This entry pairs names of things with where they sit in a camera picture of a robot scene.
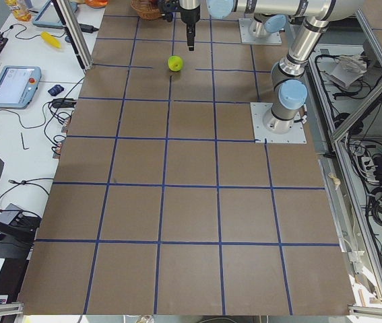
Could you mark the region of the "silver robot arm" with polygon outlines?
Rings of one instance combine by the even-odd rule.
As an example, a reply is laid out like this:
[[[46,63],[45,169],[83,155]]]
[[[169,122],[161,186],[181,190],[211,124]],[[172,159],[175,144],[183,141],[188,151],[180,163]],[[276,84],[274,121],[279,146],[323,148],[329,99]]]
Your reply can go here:
[[[307,88],[300,81],[305,65],[330,22],[351,16],[363,5],[363,1],[245,1],[237,5],[245,13],[284,14],[303,17],[304,20],[289,46],[288,52],[271,72],[274,92],[277,96],[269,111],[264,114],[264,126],[279,135],[286,134],[296,113],[307,98]]]
[[[280,31],[286,25],[286,16],[265,13],[256,8],[256,1],[206,1],[209,15],[215,20],[223,20],[231,13],[250,13],[252,18],[238,20],[241,42],[243,44],[259,44],[279,46],[282,44]],[[174,14],[179,13],[186,24],[187,46],[195,49],[196,23],[200,20],[201,1],[158,1],[158,9],[162,18],[171,22]]]

